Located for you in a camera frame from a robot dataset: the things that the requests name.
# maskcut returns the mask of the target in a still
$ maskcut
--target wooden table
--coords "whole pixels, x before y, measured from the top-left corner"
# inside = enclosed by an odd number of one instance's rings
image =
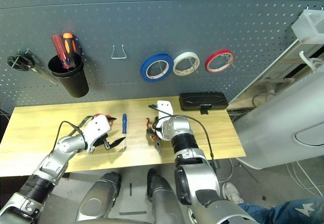
[[[157,100],[170,101],[175,114],[195,117],[204,124],[215,159],[245,156],[226,110],[212,110],[208,115],[200,115],[199,111],[183,112],[178,97],[24,106],[14,109],[0,144],[0,176],[30,175],[51,151],[61,121],[67,120],[77,125],[85,116],[98,113],[117,118],[108,134],[110,143],[123,136],[122,115],[127,114],[126,151],[123,151],[123,143],[109,151],[101,145],[91,155],[86,152],[76,154],[70,160],[67,172],[174,162],[170,142],[162,141],[160,156],[154,142],[146,136],[145,118],[153,120],[158,114],[147,106],[156,104]],[[190,124],[199,148],[209,158],[208,144],[201,126],[194,121],[190,121]],[[70,126],[63,124],[60,137],[71,130]]]

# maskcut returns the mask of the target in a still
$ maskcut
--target gray floor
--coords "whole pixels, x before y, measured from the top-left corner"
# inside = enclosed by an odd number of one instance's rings
[[[220,160],[220,164],[221,169],[218,170],[218,178],[222,180],[230,172],[230,163],[227,159],[224,159]],[[322,157],[300,161],[300,164],[316,184],[324,184],[324,159]],[[73,222],[79,203],[86,192],[97,179],[110,171],[120,173],[122,182],[119,197],[109,216],[125,218],[125,216],[120,216],[119,213],[146,211],[147,214],[129,215],[127,218],[152,222],[151,203],[146,199],[146,174],[151,167],[155,167],[175,190],[174,164],[75,172],[71,173],[69,179],[62,179],[54,189],[47,200],[39,224]],[[296,173],[306,186],[310,186],[298,166],[296,166]],[[311,193],[295,184],[289,176],[285,165],[255,170],[240,166],[238,161],[234,160],[234,174],[231,181],[246,202],[267,208],[292,199],[313,197]],[[132,196],[130,196],[129,190],[130,183],[132,183]],[[182,209],[187,223],[190,223],[186,214],[187,208],[183,206]]]

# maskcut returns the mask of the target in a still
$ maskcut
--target white shoe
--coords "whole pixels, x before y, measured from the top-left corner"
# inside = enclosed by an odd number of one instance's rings
[[[239,195],[238,190],[231,182],[225,182],[223,184],[222,192],[224,199],[228,199],[229,201],[232,201],[236,204],[244,202],[244,200]]]

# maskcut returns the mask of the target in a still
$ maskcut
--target pegboard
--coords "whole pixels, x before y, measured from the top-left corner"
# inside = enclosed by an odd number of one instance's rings
[[[308,6],[324,0],[1,0],[1,108],[15,106],[178,95],[221,91],[230,100],[260,74],[296,38],[291,24]],[[29,48],[46,71],[55,55],[51,36],[72,32],[83,48],[90,91],[71,97],[62,85],[39,75],[5,71],[6,59]],[[127,59],[110,58],[113,45]],[[206,72],[208,56],[220,49],[235,54],[234,66]],[[156,53],[173,58],[195,52],[201,64],[185,77],[173,73],[145,82],[140,67]]]

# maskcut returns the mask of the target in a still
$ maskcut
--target screwdriver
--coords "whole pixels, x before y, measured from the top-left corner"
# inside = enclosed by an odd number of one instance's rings
[[[63,34],[64,46],[65,50],[68,54],[68,58],[70,61],[70,66],[72,68],[76,67],[76,43],[75,38],[71,33],[64,33]]]
[[[67,53],[64,49],[62,37],[60,35],[53,35],[52,39],[53,39],[53,43],[54,43],[57,55],[58,55],[60,61],[62,62],[63,68],[70,69],[71,65],[68,60]]]
[[[126,137],[126,133],[127,133],[126,128],[127,128],[127,115],[123,114],[123,134],[124,134],[124,137]],[[126,149],[125,139],[124,139],[123,145],[124,145],[124,151],[125,151],[125,149]]]

